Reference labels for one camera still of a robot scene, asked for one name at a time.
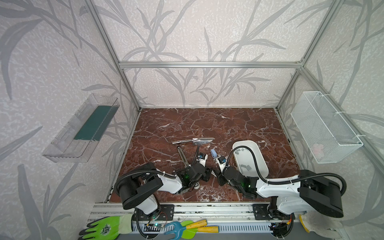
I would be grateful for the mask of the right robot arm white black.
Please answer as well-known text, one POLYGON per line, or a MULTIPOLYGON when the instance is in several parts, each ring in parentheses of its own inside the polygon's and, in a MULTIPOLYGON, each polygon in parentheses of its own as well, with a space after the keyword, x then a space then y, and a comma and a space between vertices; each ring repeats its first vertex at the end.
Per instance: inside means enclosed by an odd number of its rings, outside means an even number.
POLYGON ((246 177, 233 167, 224 167, 219 179, 246 199, 270 198, 270 211, 282 215, 317 211, 332 218, 344 217, 342 196, 347 190, 343 177, 334 173, 316 174, 301 170, 283 179, 246 177))

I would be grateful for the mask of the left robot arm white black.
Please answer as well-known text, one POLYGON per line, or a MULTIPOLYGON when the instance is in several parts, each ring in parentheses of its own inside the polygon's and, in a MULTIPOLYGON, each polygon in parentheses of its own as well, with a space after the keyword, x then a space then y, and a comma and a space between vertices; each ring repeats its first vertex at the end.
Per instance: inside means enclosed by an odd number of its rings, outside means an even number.
POLYGON ((120 176, 115 182, 114 192, 125 210, 139 209, 146 217, 154 219, 162 211, 156 192, 182 195, 195 188, 199 181, 207 182, 211 172, 212 169, 195 163, 168 174, 158 170, 154 163, 146 163, 120 176))

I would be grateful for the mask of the black white stapler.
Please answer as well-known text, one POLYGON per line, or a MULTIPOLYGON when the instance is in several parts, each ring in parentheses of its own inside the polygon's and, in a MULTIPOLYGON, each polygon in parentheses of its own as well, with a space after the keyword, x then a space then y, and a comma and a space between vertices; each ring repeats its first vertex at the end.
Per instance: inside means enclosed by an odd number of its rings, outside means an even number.
MULTIPOLYGON (((182 148, 180 146, 177 146, 177 151, 178 151, 178 153, 179 153, 179 155, 181 157, 181 160, 182 160, 185 168, 189 167, 188 160, 187 160, 187 158, 186 158, 186 156, 185 156, 185 154, 184 154, 184 152, 183 152, 183 150, 182 150, 182 148)), ((194 189, 198 190, 199 188, 200 188, 200 184, 198 182, 196 182, 195 185, 194 185, 194 189)))

